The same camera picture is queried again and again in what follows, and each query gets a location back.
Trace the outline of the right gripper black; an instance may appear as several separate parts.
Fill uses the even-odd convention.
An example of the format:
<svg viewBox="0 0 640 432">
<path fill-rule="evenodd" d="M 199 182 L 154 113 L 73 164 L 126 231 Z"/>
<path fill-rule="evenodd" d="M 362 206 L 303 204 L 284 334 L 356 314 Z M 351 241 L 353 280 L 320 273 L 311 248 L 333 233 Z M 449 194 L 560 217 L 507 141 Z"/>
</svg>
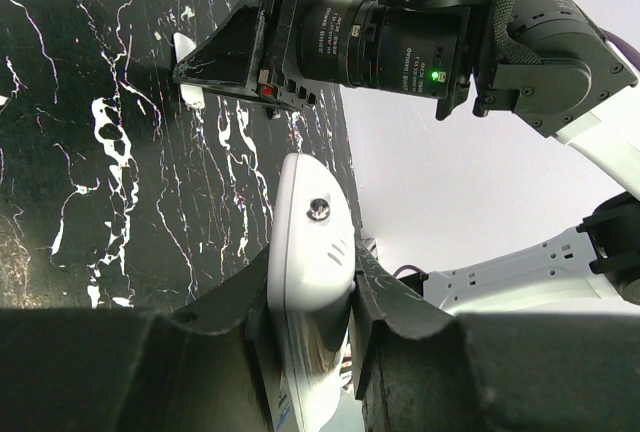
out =
<svg viewBox="0 0 640 432">
<path fill-rule="evenodd" d="M 196 46 L 190 71 L 206 92 L 272 108 L 312 107 L 319 88 L 334 83 L 433 99 L 444 119 L 468 97 L 467 24 L 466 8 L 239 0 Z"/>
</svg>

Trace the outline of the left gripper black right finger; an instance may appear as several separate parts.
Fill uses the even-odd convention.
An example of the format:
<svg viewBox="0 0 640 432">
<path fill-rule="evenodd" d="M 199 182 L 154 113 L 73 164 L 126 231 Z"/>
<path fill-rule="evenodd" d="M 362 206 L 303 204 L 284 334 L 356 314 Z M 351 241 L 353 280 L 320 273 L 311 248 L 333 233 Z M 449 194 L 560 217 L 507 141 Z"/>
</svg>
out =
<svg viewBox="0 0 640 432">
<path fill-rule="evenodd" d="M 369 431 L 635 431 L 633 315 L 460 314 L 356 250 L 353 385 Z"/>
</svg>

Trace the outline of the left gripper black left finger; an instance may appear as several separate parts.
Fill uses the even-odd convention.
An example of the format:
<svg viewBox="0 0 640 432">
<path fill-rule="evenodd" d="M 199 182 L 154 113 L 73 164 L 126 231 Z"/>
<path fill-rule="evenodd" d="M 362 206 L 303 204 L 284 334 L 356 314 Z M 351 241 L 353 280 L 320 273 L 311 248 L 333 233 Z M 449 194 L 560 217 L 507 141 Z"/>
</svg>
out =
<svg viewBox="0 0 640 432">
<path fill-rule="evenodd" d="M 5 309 L 5 431 L 271 431 L 280 361 L 266 306 L 269 254 L 165 315 Z"/>
</svg>

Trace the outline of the white battery cover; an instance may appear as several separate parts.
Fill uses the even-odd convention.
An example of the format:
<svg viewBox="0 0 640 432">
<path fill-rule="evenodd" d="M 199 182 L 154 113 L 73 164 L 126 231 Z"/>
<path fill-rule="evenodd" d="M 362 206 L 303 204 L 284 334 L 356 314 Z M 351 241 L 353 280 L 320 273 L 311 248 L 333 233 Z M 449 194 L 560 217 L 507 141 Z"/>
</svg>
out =
<svg viewBox="0 0 640 432">
<path fill-rule="evenodd" d="M 196 50 L 196 43 L 188 36 L 175 32 L 173 49 L 176 58 L 174 81 L 179 85 L 180 98 L 188 108 L 203 110 L 206 107 L 204 90 L 190 71 L 190 55 Z"/>
</svg>

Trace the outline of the white remote control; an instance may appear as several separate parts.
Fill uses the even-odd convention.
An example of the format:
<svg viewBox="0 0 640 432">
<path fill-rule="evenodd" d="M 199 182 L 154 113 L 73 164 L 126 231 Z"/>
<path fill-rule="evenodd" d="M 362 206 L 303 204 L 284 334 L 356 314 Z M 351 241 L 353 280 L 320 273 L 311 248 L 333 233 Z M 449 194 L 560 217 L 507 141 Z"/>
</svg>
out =
<svg viewBox="0 0 640 432">
<path fill-rule="evenodd" d="M 318 431 L 340 400 L 355 289 L 355 230 L 346 196 L 315 157 L 283 162 L 269 245 L 267 302 L 297 427 Z"/>
</svg>

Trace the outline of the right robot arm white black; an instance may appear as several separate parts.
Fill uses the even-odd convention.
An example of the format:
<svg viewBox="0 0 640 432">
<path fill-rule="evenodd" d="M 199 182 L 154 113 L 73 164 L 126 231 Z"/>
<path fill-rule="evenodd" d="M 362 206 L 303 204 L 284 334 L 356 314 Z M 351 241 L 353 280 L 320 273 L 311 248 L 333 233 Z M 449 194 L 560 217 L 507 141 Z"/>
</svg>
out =
<svg viewBox="0 0 640 432">
<path fill-rule="evenodd" d="M 622 186 L 538 246 L 407 283 L 444 311 L 509 310 L 572 297 L 639 300 L 639 56 L 573 0 L 241 0 L 180 58 L 177 83 L 298 111 L 323 83 L 433 99 L 446 119 L 514 113 Z"/>
</svg>

